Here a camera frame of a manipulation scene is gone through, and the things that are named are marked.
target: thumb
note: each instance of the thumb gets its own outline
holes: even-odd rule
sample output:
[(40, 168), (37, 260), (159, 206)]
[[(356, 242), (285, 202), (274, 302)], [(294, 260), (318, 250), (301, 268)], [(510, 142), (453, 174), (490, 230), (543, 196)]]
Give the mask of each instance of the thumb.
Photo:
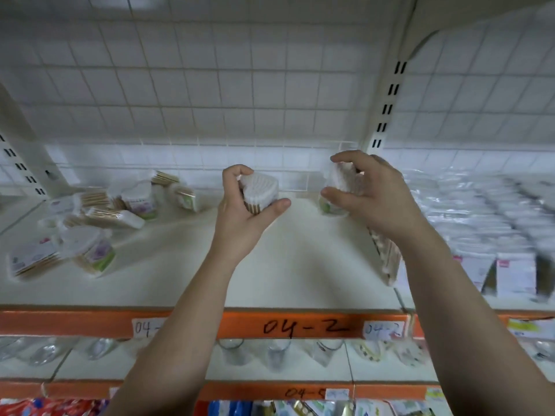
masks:
[(322, 197), (333, 205), (349, 212), (357, 212), (362, 208), (362, 199), (349, 192), (344, 192), (333, 187), (325, 187), (321, 191)]
[(256, 224), (261, 230), (265, 230), (274, 220), (280, 217), (289, 208), (289, 206), (291, 206), (291, 200), (288, 198), (282, 198), (274, 201), (253, 219), (256, 221)]

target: left hand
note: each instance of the left hand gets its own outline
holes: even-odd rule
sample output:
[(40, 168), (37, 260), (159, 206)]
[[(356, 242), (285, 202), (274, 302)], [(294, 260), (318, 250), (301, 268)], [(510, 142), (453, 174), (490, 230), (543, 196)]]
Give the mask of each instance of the left hand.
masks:
[(222, 172), (224, 199), (218, 207), (210, 252), (233, 267), (253, 250), (263, 231), (291, 206), (291, 200), (282, 198), (253, 216), (246, 209), (237, 181), (239, 175), (252, 173), (245, 165), (233, 165)]

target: forearm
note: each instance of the forearm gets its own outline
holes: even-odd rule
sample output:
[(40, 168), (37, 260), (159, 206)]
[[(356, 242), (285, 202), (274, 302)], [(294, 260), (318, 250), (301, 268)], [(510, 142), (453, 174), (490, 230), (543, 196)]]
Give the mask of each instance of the forearm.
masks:
[(467, 277), (440, 235), (422, 226), (399, 247), (434, 368), (453, 412), (547, 415), (547, 382)]
[(141, 353), (107, 416), (159, 414), (196, 399), (234, 266), (209, 253), (171, 316)]

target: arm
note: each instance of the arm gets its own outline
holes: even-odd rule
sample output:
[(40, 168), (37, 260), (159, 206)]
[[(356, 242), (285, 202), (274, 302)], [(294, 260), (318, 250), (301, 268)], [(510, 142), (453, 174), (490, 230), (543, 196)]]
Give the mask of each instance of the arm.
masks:
[(555, 388), (472, 284), (420, 213), (402, 175), (377, 156), (338, 153), (364, 171), (362, 196), (324, 188), (399, 246), (434, 368), (455, 415), (547, 416)]
[(204, 384), (233, 271), (270, 223), (291, 205), (284, 198), (260, 215), (251, 215), (237, 177), (252, 173), (244, 165), (224, 170), (224, 199), (210, 251), (168, 320), (137, 359), (106, 416), (187, 414), (184, 409), (193, 408)]

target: hand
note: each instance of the hand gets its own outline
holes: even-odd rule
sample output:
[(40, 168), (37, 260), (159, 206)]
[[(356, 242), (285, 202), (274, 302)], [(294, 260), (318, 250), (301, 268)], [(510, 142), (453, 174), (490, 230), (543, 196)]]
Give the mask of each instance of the hand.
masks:
[(224, 199), (218, 207), (216, 230), (210, 252), (218, 259), (236, 267), (254, 248), (263, 231), (291, 206), (291, 200), (282, 198), (253, 216), (243, 202), (237, 177), (250, 175), (253, 170), (245, 165), (224, 169)]
[(331, 156), (332, 162), (352, 162), (364, 171), (361, 196), (326, 187), (321, 194), (329, 202), (362, 217), (368, 227), (399, 245), (431, 228), (408, 189), (403, 175), (387, 161), (360, 150)]

